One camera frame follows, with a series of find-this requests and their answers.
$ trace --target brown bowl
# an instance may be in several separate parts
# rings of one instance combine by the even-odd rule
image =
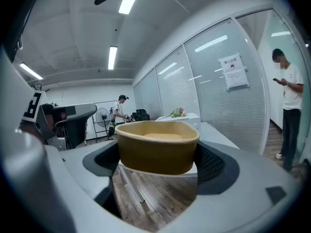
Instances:
[[[121,161],[129,168],[172,175],[192,168],[200,135],[185,122],[132,122],[115,131]]]

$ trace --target man in white t-shirt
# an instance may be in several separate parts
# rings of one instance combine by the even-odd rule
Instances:
[[[276,154],[276,158],[285,158],[283,168],[290,171],[297,147],[302,109],[303,80],[298,67],[288,62],[280,49],[273,50],[272,60],[275,63],[280,63],[281,69],[284,69],[284,78],[281,80],[274,79],[284,86],[283,144],[281,153]]]
[[[122,106],[127,97],[125,95],[120,95],[119,100],[113,105],[113,114],[115,115],[116,125],[123,124],[125,115],[123,114]]]

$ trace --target wooden floor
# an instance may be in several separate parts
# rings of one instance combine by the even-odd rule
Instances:
[[[282,146],[282,135],[270,124],[264,155],[281,166],[282,161],[275,158]],[[294,164],[291,171],[295,178],[300,178],[301,164]],[[177,218],[195,200],[197,178],[171,178],[131,172],[131,175],[145,197],[140,203],[124,180],[119,168],[113,176],[116,199],[124,221],[138,228],[156,232]]]

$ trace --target bouquet of flowers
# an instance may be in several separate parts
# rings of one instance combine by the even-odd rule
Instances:
[[[185,115],[186,114],[183,108],[176,108],[170,114],[171,117],[184,117]]]

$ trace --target standing fan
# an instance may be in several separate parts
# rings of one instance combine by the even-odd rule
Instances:
[[[110,116],[108,111],[105,108],[99,108],[96,112],[96,122],[99,126],[101,127],[105,127],[106,129],[106,133],[107,133],[107,137],[109,140],[109,135],[108,135],[108,131],[107,131],[107,126],[110,123]]]

